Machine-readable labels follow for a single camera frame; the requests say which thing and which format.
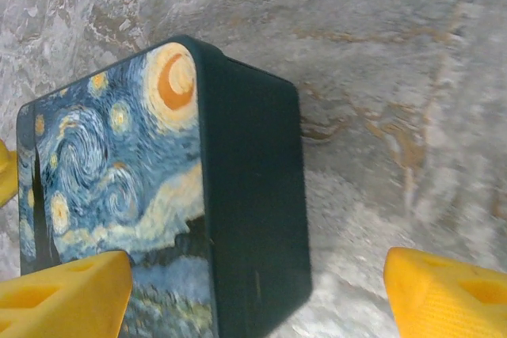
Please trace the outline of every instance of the gray marble surface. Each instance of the gray marble surface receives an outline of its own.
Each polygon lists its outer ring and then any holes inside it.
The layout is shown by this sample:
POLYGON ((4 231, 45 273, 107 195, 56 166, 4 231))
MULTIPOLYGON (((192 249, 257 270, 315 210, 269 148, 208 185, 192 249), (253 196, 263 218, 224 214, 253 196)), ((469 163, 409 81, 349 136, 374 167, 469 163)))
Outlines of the gray marble surface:
MULTIPOLYGON (((404 245, 507 270, 507 0, 0 0, 0 136, 26 101, 186 32, 293 81, 315 292, 272 337, 397 336, 404 245)), ((19 271, 0 211, 0 279, 19 271)))

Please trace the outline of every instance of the yellow plastic object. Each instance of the yellow plastic object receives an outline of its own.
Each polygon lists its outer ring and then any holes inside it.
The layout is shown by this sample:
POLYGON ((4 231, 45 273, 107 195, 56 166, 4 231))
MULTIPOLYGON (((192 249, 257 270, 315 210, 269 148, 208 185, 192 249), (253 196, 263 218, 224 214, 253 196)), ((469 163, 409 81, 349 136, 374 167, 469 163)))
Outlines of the yellow plastic object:
POLYGON ((0 140, 0 207, 17 193, 17 155, 0 140))
POLYGON ((384 282, 402 338, 507 337, 504 273, 397 247, 384 282))
POLYGON ((121 251, 0 283, 0 338, 117 338, 131 291, 121 251))

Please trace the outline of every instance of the floor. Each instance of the floor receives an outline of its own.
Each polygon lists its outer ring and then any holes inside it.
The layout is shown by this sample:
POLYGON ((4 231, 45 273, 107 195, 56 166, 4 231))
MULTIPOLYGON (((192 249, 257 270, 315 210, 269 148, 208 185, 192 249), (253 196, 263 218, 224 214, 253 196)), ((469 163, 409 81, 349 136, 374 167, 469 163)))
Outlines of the floor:
MULTIPOLYGON (((315 292, 271 337, 398 336, 403 245, 507 271, 507 0, 0 0, 0 137, 26 101, 186 32, 295 83, 315 292)), ((0 212, 0 279, 19 271, 0 212)))

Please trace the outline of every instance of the dark green box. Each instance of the dark green box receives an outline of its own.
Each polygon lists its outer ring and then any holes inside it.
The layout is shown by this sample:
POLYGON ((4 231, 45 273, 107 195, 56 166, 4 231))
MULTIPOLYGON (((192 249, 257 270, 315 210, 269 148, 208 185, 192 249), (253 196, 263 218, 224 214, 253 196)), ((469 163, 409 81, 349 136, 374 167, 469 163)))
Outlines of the dark green box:
POLYGON ((177 36, 23 106, 21 273, 112 249, 120 336, 254 338, 311 293, 294 86, 177 36))

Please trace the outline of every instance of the painted moon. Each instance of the painted moon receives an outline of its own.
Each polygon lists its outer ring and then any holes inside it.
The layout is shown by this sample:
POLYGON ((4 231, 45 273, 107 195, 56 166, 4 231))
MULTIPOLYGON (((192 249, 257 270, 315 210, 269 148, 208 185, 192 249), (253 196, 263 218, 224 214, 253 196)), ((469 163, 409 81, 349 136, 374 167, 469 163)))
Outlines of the painted moon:
POLYGON ((160 132, 177 131, 196 122, 197 74, 190 52, 169 43, 147 55, 144 105, 160 132))

